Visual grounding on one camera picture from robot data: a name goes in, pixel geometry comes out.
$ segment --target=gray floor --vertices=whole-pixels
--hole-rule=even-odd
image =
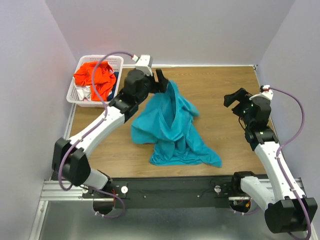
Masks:
[[[221,208],[128,209],[118,219],[94,215],[91,201],[50,202],[42,240],[279,240],[262,211],[241,216]]]

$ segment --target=clothes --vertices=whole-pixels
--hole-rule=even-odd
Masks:
[[[91,101],[100,101],[98,95],[95,93],[92,87],[92,73],[98,62],[85,62],[78,71],[73,75],[74,84],[76,85],[76,90],[78,92],[79,99],[91,97]],[[114,75],[113,68],[109,65],[107,61],[103,61],[95,71],[94,83],[95,88],[101,95],[102,99],[107,101],[110,91],[113,89],[116,83],[116,76]],[[91,96],[89,96],[88,88],[79,88],[80,86],[89,86]]]
[[[169,81],[166,92],[156,93],[133,121],[132,141],[155,144],[150,163],[157,166],[206,163],[221,167],[220,157],[205,145],[192,124],[196,116],[196,107]]]

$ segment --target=black cable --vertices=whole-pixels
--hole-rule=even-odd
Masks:
[[[246,130],[246,129],[244,128],[244,126],[242,125],[241,120],[242,120],[241,117],[239,117],[239,118],[238,118],[238,122],[239,122],[241,128],[242,128],[243,130]]]

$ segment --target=wall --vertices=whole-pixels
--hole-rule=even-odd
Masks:
[[[320,143],[319,63],[320,1],[297,0],[270,43],[257,73],[261,84],[270,84],[293,93],[305,109],[301,135],[284,149],[295,177],[302,177],[306,193],[320,204],[318,147]],[[299,128],[298,105],[280,93],[272,100],[272,119],[281,142]],[[314,220],[320,228],[320,211]]]
[[[28,239],[76,61],[43,0],[0,1],[0,239]]]
[[[155,64],[196,65],[257,64],[294,2],[45,1],[76,60],[125,50]]]

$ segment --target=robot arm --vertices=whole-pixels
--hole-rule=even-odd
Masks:
[[[269,87],[262,86],[261,93],[253,96],[241,88],[224,96],[224,106],[229,107],[233,102],[239,101],[232,112],[243,120],[245,139],[261,160],[273,193],[260,183],[253,172],[236,172],[232,177],[232,186],[238,193],[248,194],[264,211],[265,222],[271,232],[305,231],[306,218],[288,180],[307,209],[310,221],[318,206],[315,199],[308,198],[298,186],[282,154],[280,153],[279,159],[276,158],[280,144],[273,130],[267,126],[273,97]]]
[[[107,117],[105,118],[105,111],[103,111],[83,131],[68,140],[60,138],[54,145],[52,169],[58,172],[67,150],[80,140],[67,157],[62,168],[63,177],[75,186],[83,184],[98,190],[108,191],[110,177],[91,168],[88,158],[104,138],[137,112],[139,104],[147,98],[149,93],[165,92],[167,89],[168,80],[163,76],[160,69],[156,70],[158,82],[155,81],[151,70],[152,58],[149,55],[142,55],[134,60],[136,61],[135,69],[128,73],[124,80],[124,87],[110,101],[107,107]],[[83,138],[84,134],[88,133],[101,120],[103,122]]]

